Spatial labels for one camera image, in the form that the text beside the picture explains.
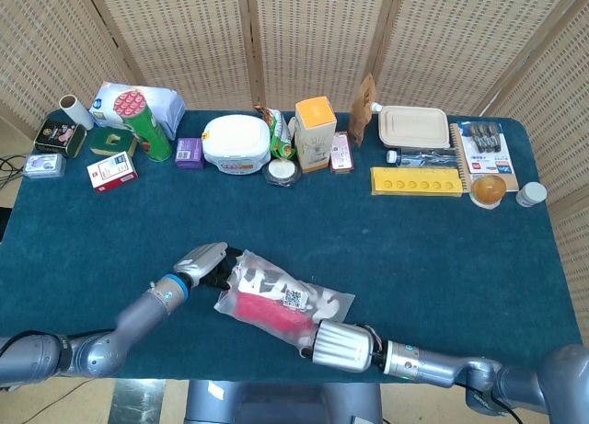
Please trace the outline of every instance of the red and white box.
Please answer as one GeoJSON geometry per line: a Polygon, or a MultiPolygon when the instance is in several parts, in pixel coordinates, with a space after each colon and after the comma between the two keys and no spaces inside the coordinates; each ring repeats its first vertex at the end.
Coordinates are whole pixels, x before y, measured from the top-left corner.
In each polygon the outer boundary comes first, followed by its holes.
{"type": "Polygon", "coordinates": [[[123,183],[137,178],[137,172],[126,152],[112,155],[87,167],[92,188],[97,192],[117,188],[123,183]]]}

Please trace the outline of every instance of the blue ring on arm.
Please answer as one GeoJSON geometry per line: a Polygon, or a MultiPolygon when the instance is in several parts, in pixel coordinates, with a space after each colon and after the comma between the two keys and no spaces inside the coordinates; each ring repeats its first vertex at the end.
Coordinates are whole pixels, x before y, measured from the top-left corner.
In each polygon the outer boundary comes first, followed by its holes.
{"type": "Polygon", "coordinates": [[[182,288],[182,292],[184,292],[184,301],[188,300],[188,288],[186,287],[186,284],[184,284],[184,281],[182,281],[177,275],[174,274],[166,274],[164,278],[168,278],[175,281],[178,284],[178,286],[182,288]]]}

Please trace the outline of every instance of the yellow plastic tray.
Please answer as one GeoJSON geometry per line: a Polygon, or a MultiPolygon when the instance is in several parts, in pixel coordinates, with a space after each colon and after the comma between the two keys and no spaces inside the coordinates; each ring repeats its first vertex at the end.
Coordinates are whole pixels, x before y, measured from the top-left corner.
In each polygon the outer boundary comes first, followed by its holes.
{"type": "Polygon", "coordinates": [[[462,196],[457,169],[371,168],[373,195],[462,196]]]}

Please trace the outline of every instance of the white lid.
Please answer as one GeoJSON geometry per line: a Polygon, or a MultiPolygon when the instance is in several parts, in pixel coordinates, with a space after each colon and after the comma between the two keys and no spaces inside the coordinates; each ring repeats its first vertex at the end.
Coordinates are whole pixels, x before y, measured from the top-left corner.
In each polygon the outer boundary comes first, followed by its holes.
{"type": "Polygon", "coordinates": [[[255,157],[270,149],[270,128],[262,119],[230,114],[207,123],[202,150],[214,157],[255,157]]]}
{"type": "Polygon", "coordinates": [[[275,178],[287,179],[296,173],[296,165],[290,160],[274,159],[268,164],[268,172],[275,178]]]}
{"type": "Polygon", "coordinates": [[[397,150],[388,150],[387,151],[387,163],[388,164],[395,164],[397,162],[397,150]]]}
{"type": "Polygon", "coordinates": [[[378,134],[387,147],[448,148],[450,131],[445,113],[423,107],[383,107],[378,134]]]}
{"type": "Polygon", "coordinates": [[[524,193],[528,200],[533,201],[535,203],[540,203],[541,201],[544,201],[548,196],[546,187],[538,182],[526,183],[524,186],[524,193]]]}

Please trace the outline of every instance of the table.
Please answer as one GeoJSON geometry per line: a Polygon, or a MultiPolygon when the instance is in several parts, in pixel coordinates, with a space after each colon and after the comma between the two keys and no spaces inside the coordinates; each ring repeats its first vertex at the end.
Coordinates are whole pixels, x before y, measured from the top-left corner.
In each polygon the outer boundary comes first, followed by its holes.
{"type": "MultiPolygon", "coordinates": [[[[187,112],[178,136],[197,136],[226,113],[187,112]]],[[[537,179],[523,126],[497,121],[520,183],[537,179]]],[[[338,114],[339,129],[347,122],[338,114]]],[[[187,251],[226,241],[300,280],[354,293],[347,321],[369,323],[384,338],[524,366],[581,342],[546,205],[522,208],[513,193],[494,211],[468,196],[372,196],[370,166],[383,166],[386,153],[377,118],[353,149],[352,173],[311,173],[289,189],[261,174],[228,176],[210,164],[182,170],[140,152],[138,180],[97,194],[86,165],[100,157],[88,146],[67,161],[64,178],[23,181],[0,246],[0,335],[113,327],[187,251]]],[[[218,314],[217,297],[212,288],[193,291],[118,375],[397,381],[376,368],[351,374],[304,361],[294,347],[218,314]]]]}

